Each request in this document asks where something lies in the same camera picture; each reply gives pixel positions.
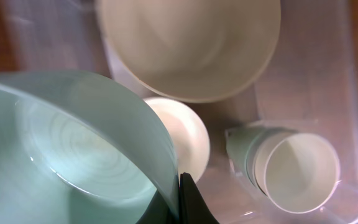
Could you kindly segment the cream plastic cup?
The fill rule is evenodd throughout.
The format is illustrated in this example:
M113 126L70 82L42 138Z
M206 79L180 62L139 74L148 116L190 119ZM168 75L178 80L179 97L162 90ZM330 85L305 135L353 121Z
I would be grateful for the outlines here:
M276 207L288 213L312 212L326 203L340 173L335 148L317 134L280 132L257 148L256 183Z

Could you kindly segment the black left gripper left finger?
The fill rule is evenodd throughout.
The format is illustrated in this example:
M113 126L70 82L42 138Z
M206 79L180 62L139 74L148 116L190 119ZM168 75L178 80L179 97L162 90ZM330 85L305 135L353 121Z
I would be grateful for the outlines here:
M159 191L156 191L146 211L136 224L168 223L170 223L170 209Z

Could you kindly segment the white small bowl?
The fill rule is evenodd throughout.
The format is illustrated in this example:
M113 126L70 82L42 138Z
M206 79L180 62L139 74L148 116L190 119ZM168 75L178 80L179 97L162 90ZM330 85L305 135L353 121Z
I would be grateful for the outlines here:
M144 101L161 119L173 141L178 173L189 173L194 182L204 174L210 157L209 134L201 118L182 102L163 97Z

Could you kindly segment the cream large bowl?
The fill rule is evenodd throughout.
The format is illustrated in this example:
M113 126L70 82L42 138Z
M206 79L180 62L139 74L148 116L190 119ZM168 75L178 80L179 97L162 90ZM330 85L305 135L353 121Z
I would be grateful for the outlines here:
M248 88L278 44L279 0L97 0L98 24L144 87L189 103Z

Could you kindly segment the mint green plastic cup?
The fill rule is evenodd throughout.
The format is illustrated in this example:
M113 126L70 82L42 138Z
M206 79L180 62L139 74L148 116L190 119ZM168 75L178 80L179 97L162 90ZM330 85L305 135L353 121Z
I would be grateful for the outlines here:
M229 158L233 161L234 165L240 169L244 175L247 175L244 169L244 162L246 161L246 153L250 139L253 136L248 136L246 129L255 126L243 126L236 129L230 129L226 132L226 151Z

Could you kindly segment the mint small bowl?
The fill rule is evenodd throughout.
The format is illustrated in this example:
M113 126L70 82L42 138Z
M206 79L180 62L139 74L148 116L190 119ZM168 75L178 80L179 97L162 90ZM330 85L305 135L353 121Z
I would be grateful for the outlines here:
M84 71L0 73L0 223L137 223L156 193L180 216L160 118Z

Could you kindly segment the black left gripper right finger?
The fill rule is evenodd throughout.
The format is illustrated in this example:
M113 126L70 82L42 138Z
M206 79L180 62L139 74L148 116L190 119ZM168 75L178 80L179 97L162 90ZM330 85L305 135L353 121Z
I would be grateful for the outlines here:
M180 175L180 223L182 224L219 224L209 211L192 176Z

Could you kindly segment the grey plastic cup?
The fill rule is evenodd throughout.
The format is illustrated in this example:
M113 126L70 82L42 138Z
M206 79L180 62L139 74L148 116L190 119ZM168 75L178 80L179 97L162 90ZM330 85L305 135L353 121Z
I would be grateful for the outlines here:
M244 169L251 183L259 188L257 178L255 176L255 164L259 153L270 153L286 138L298 133L294 129L265 126L256 126L246 129L248 136L253 134L246 153L246 161L244 162Z

